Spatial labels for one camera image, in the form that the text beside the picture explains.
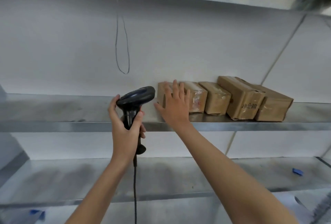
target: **package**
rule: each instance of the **package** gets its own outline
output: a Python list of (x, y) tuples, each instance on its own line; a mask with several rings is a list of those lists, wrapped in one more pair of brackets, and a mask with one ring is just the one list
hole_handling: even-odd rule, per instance
[(191, 91), (189, 112), (203, 113), (208, 92), (196, 82), (185, 81), (183, 83), (185, 93), (187, 90)]
[(199, 85), (208, 92), (205, 113), (226, 114), (231, 99), (231, 93), (214, 82), (199, 82)]
[[(169, 83), (169, 87), (172, 95), (172, 83)], [(165, 92), (164, 92), (164, 82), (158, 83), (158, 96), (157, 96), (159, 104), (165, 108)]]
[(293, 103), (293, 99), (261, 85), (251, 85), (251, 87), (265, 94), (254, 119), (257, 121), (282, 122)]
[(264, 92), (243, 81), (231, 76), (219, 76), (217, 79), (217, 84), (232, 94), (226, 111), (231, 119), (254, 119), (264, 98)]

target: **finger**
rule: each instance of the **finger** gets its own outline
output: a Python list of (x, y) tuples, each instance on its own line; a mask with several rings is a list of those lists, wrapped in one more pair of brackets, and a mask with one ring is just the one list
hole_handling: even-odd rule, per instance
[(187, 89), (186, 95), (185, 95), (185, 105), (187, 105), (187, 106), (190, 105), (190, 96), (191, 96), (191, 90)]
[(130, 131), (136, 131), (137, 133), (140, 132), (140, 126), (143, 121), (144, 114), (142, 112), (138, 112), (137, 115), (134, 118), (134, 121), (132, 123), (132, 126), (130, 128)]
[(141, 124), (140, 131), (143, 133), (146, 133), (146, 128), (145, 128), (144, 124)]
[(166, 95), (166, 100), (172, 98), (171, 89), (169, 87), (168, 82), (166, 81), (164, 82), (163, 88), (164, 88), (164, 94)]
[(174, 80), (172, 83), (172, 96), (174, 99), (179, 99), (179, 89), (177, 80)]
[(179, 85), (179, 98), (185, 102), (184, 83), (181, 82)]
[(119, 99), (119, 94), (116, 95), (112, 101), (110, 101), (110, 104), (109, 104), (109, 107), (108, 107), (108, 112), (109, 112), (109, 117), (110, 119), (112, 120), (112, 122), (120, 122), (120, 118), (118, 117), (118, 114), (115, 110), (116, 108), (116, 102), (118, 101)]
[(164, 108), (159, 103), (154, 103), (154, 106), (155, 106), (156, 110), (159, 111), (160, 114), (163, 113)]

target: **handheld barcode scanner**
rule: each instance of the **handheld barcode scanner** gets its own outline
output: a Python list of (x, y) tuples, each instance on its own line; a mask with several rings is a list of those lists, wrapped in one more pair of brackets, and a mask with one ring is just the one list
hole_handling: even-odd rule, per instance
[[(129, 130), (131, 128), (133, 120), (140, 111), (141, 106), (150, 102), (154, 97), (154, 87), (146, 86), (127, 93), (116, 102), (116, 105), (123, 111), (123, 123), (126, 129)], [(137, 155), (143, 154), (145, 151), (146, 147), (141, 144), (139, 136), (137, 151), (133, 160), (134, 166), (137, 166)]]

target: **cable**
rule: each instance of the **cable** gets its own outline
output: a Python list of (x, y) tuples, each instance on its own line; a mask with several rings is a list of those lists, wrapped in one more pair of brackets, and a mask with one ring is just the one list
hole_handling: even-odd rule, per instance
[(119, 14), (119, 0), (116, 0), (117, 2), (117, 10), (116, 10), (116, 40), (115, 40), (115, 57), (116, 57), (116, 64), (117, 64), (117, 68), (118, 70), (120, 70), (123, 74), (128, 74), (130, 72), (130, 53), (129, 53), (129, 40), (127, 37), (127, 32), (126, 32), (126, 27), (125, 27), (125, 21), (123, 18), (123, 15), (121, 15), (121, 19), (123, 21), (123, 27), (124, 27), (124, 32), (126, 35), (126, 51), (127, 51), (127, 58), (128, 58), (128, 69), (127, 72), (122, 71), (122, 69), (119, 67), (118, 64), (118, 57), (117, 57), (117, 41), (118, 41), (118, 14)]
[(133, 197), (134, 197), (134, 224), (137, 224), (137, 195), (136, 195), (136, 177), (137, 177), (137, 155), (133, 159)]

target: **barcode scanner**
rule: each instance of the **barcode scanner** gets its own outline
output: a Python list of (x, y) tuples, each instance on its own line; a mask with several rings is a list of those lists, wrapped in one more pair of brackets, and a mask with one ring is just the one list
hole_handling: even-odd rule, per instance
[[(155, 97), (155, 89), (152, 86), (139, 88), (135, 91), (122, 96), (116, 105), (123, 111), (123, 123), (126, 129), (130, 129), (134, 118), (140, 111), (143, 104), (150, 102)], [(140, 134), (138, 137), (138, 145), (136, 154), (133, 159), (134, 174), (133, 174), (133, 197), (134, 197), (134, 223), (137, 223), (137, 196), (136, 196), (136, 175), (137, 175), (137, 155), (143, 154), (146, 147), (141, 144)]]

